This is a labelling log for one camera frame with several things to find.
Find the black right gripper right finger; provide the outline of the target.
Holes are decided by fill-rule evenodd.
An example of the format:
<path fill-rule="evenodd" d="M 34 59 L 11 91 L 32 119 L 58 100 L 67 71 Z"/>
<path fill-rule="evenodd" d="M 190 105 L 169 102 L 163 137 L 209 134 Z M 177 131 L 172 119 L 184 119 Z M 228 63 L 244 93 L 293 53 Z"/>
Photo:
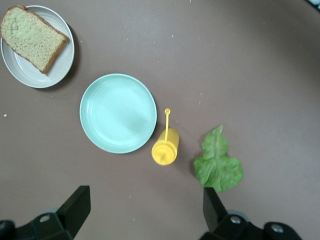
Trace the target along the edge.
<path fill-rule="evenodd" d="M 289 225 L 267 222 L 263 228 L 252 224 L 237 211 L 227 211 L 214 188 L 203 189 L 203 215 L 208 231 L 202 240 L 300 240 Z"/>

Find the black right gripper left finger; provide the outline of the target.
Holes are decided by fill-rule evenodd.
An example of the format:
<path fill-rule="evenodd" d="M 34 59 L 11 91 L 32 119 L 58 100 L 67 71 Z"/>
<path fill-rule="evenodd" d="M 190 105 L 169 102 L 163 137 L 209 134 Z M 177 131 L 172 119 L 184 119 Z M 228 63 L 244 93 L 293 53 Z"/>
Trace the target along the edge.
<path fill-rule="evenodd" d="M 88 185 L 79 186 L 58 209 L 44 211 L 17 227 L 12 220 L 0 221 L 2 240 L 73 240 L 91 211 Z"/>

